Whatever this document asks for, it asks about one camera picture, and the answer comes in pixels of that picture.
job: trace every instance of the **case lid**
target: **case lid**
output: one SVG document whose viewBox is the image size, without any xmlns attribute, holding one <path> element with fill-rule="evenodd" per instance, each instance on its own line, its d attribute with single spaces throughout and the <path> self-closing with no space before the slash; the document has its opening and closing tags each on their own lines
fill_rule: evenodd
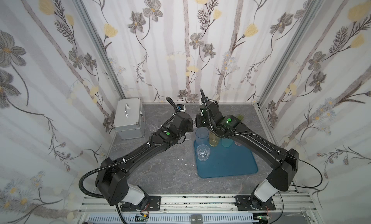
<svg viewBox="0 0 371 224">
<path fill-rule="evenodd" d="M 114 121 L 115 131 L 131 130 L 140 127 L 142 101 L 140 98 L 129 98 L 118 101 Z"/>
</svg>

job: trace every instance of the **black mounting plate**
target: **black mounting plate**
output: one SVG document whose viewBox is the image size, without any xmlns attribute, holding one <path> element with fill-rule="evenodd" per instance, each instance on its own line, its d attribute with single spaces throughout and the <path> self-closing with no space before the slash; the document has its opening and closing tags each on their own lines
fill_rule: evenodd
<svg viewBox="0 0 371 224">
<path fill-rule="evenodd" d="M 148 197 L 148 207 L 143 210 L 146 211 L 160 211 L 161 206 L 161 196 L 149 196 Z M 120 205 L 122 212 L 137 212 L 131 203 L 125 203 Z"/>
<path fill-rule="evenodd" d="M 249 205 L 249 202 L 248 202 L 248 198 L 250 196 L 234 196 L 236 198 L 236 203 L 234 203 L 235 206 L 237 206 L 237 209 L 239 211 L 247 211 L 247 210 L 256 210 L 256 209 L 253 209 L 251 208 L 251 206 Z M 276 206 L 275 204 L 273 203 L 273 199 L 272 197 L 270 197 L 268 199 L 268 201 L 266 201 L 264 203 L 270 210 L 276 210 Z"/>
</svg>

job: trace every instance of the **wallpaper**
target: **wallpaper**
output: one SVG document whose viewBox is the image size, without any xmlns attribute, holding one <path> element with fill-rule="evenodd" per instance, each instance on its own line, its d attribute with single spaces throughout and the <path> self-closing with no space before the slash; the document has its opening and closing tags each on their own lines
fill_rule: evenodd
<svg viewBox="0 0 371 224">
<path fill-rule="evenodd" d="M 312 0 L 83 0 L 127 97 L 257 102 Z"/>
<path fill-rule="evenodd" d="M 281 147 L 316 166 L 322 219 L 368 223 L 371 208 L 371 0 L 324 0 L 262 104 Z M 299 163 L 299 186 L 319 174 Z"/>
<path fill-rule="evenodd" d="M 112 141 L 107 78 L 72 0 L 0 0 L 2 223 L 77 221 Z"/>
</svg>

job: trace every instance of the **yellow-green object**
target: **yellow-green object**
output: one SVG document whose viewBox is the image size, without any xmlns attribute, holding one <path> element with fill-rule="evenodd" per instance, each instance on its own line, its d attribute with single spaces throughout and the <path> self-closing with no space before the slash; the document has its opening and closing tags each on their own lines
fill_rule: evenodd
<svg viewBox="0 0 371 224">
<path fill-rule="evenodd" d="M 237 118 L 239 119 L 239 120 L 243 120 L 243 116 L 242 115 L 237 115 Z"/>
<path fill-rule="evenodd" d="M 217 146 L 220 141 L 220 138 L 216 136 L 213 132 L 210 131 L 209 133 L 209 144 L 210 146 Z"/>
</svg>

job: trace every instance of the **clear plastic cup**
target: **clear plastic cup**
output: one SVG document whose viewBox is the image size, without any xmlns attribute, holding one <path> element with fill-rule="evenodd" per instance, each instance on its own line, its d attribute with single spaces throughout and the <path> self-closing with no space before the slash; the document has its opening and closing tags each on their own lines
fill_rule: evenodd
<svg viewBox="0 0 371 224">
<path fill-rule="evenodd" d="M 210 156 L 210 147 L 202 144 L 197 147 L 197 157 L 200 161 L 207 161 L 208 157 Z"/>
<path fill-rule="evenodd" d="M 206 127 L 197 128 L 196 130 L 196 144 L 208 144 L 208 129 Z"/>
<path fill-rule="evenodd" d="M 189 132 L 186 132 L 185 134 L 185 140 L 190 140 L 191 139 L 191 133 L 189 133 Z"/>
<path fill-rule="evenodd" d="M 229 147 L 233 143 L 231 139 L 221 139 L 221 144 L 223 147 Z"/>
<path fill-rule="evenodd" d="M 151 132 L 156 132 L 159 129 L 159 122 L 158 119 L 155 117 L 150 117 L 146 120 L 146 124 L 148 126 L 148 129 Z"/>
<path fill-rule="evenodd" d="M 220 138 L 216 136 L 212 131 L 209 132 L 209 144 L 210 146 L 216 147 L 219 144 Z"/>
</svg>

